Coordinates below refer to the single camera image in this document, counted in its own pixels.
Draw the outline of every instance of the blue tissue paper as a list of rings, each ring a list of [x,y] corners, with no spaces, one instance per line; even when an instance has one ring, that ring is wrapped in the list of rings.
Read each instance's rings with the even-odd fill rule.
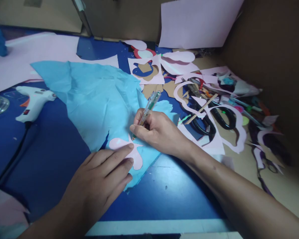
[[[107,134],[128,141],[134,116],[145,108],[147,99],[141,92],[140,81],[121,69],[99,64],[40,61],[31,66],[44,79],[46,85],[66,104],[69,119],[76,126],[91,152],[98,151]],[[164,112],[175,124],[178,115],[171,113],[172,105],[160,101],[154,110]],[[135,186],[160,152],[145,142],[137,150],[143,159],[140,170],[130,170],[133,180],[126,186]]]

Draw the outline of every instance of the glue gun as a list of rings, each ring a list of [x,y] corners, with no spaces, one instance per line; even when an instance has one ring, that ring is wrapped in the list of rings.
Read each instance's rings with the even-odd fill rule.
[[[20,116],[16,117],[17,121],[23,123],[27,121],[35,121],[39,116],[44,103],[47,101],[54,101],[56,98],[56,95],[52,91],[36,87],[18,86],[16,90],[22,95],[29,96],[29,99],[21,105],[26,106],[27,108]]]

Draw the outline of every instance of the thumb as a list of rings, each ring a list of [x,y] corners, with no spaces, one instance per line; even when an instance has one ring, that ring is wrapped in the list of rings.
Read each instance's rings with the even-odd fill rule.
[[[130,126],[130,131],[139,139],[143,141],[147,141],[148,135],[149,135],[149,130],[146,129],[145,127],[137,124],[132,124]]]

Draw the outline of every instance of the glue gun cord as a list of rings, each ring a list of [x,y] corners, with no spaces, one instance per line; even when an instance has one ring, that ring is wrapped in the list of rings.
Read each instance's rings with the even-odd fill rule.
[[[12,156],[12,158],[10,159],[9,163],[7,164],[7,166],[4,168],[4,170],[2,171],[2,173],[0,174],[0,180],[2,179],[2,177],[4,176],[4,174],[7,172],[7,170],[10,168],[10,166],[12,165],[12,163],[16,160],[16,158],[18,157],[20,150],[22,148],[23,142],[26,138],[26,135],[28,133],[29,128],[31,127],[32,122],[31,121],[27,121],[25,122],[26,125],[26,131],[24,132],[23,138],[17,148],[17,151],[14,153],[14,155]]]

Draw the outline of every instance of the clear pen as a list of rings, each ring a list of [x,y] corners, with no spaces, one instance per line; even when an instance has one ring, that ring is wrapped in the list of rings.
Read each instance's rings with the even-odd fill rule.
[[[139,125],[144,126],[147,117],[150,115],[151,111],[153,110],[153,108],[154,108],[155,104],[157,103],[157,101],[159,100],[160,96],[161,96],[160,91],[156,91],[151,94],[149,101],[146,105],[146,108],[144,109],[143,116],[139,122]]]

